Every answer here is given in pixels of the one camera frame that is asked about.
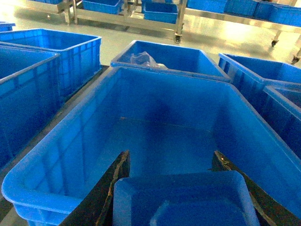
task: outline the floor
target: floor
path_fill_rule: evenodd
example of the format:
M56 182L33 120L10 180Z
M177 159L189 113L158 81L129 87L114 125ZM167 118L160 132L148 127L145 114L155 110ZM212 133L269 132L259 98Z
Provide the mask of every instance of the floor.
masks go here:
M84 20L79 20L78 25L67 25L63 15L48 17L46 13L15 8L4 3L1 3L0 21L16 23L14 30L48 28L102 36L101 63L103 65L109 65L110 61L133 40L175 45L173 36L164 32L127 29L119 25ZM202 49L216 62L219 61L218 53L231 53L290 63L293 54L299 50L297 46L301 47L301 41L298 41L299 35L283 32L279 38L280 42L272 48L271 41L275 34L276 31L268 29L185 16L180 46ZM0 226L25 225L26 221L20 219L14 209L0 222Z

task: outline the caster wheel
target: caster wheel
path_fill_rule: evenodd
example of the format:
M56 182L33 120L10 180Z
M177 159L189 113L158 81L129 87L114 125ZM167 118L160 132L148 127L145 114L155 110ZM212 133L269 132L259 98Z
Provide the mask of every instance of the caster wheel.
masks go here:
M299 62L300 58L297 56L293 56L292 64L294 65L295 63Z
M174 42L179 44L181 42L181 37L180 36L176 36L174 39Z
M278 41L273 40L272 41L272 47L274 47L277 44Z

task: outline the clear plastic bag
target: clear plastic bag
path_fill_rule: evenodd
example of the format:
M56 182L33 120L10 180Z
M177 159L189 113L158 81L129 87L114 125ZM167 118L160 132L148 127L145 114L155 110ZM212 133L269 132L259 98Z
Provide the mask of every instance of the clear plastic bag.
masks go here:
M157 67L161 69L168 69L164 64L158 64L154 58L152 58L147 52L138 53L135 55L134 53L131 55L130 59L131 64L134 65L143 65L148 67Z

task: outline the blue plastic crate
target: blue plastic crate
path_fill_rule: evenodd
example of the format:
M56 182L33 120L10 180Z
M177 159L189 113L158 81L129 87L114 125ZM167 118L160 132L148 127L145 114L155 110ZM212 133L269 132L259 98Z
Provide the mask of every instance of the blue plastic crate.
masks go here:
M178 16L178 7L175 4L145 2L144 19L175 24Z
M131 64L132 54L137 55L144 51L150 54L157 63L164 64L168 68L164 70L167 73L230 81L226 73L202 50L146 41L132 41L112 60L111 66L130 66L162 71L160 68Z
M269 20L278 24L301 27L301 8L273 5Z
M268 20L273 9L273 4L275 3L258 0L258 5L254 12L254 17L256 19Z
M8 22L3 22L0 21L0 32L7 32L7 31L12 31L13 26L15 26L15 23L8 23Z
M119 14L122 11L123 0L83 0L86 10Z
M259 226L259 221L244 178L228 171L120 179L113 225Z
M301 90L266 86L261 115L301 159Z
M141 10L144 13L144 5L146 2L156 2L157 0L141 0ZM173 0L165 0L165 3L173 3Z
M233 85L258 111L264 105L266 85L301 89L301 69L295 66L246 56L220 54L219 66Z
M61 3L63 0L32 0L32 1L38 1L38 2L56 5L56 4Z
M61 107L58 54L0 47L0 169Z
M100 65L101 37L47 29L0 33L0 45L59 53L62 100L79 90Z
M301 161L231 84L113 68L5 177L29 221L58 225L121 150L130 177L206 172L220 150L301 217Z
M223 13L226 3L227 0L188 0L187 7L214 13Z
M258 2L255 0L228 0L225 13L253 16Z

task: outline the metal cart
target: metal cart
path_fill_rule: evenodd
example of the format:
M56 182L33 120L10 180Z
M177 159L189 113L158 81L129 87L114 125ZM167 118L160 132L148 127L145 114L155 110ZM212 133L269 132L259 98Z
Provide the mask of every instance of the metal cart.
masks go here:
M11 0L6 1L5 4L21 8L27 8L30 10L44 12L48 14L64 13L66 23L69 25L71 22L70 7L73 5L72 0L63 0L62 2L56 5L32 0Z

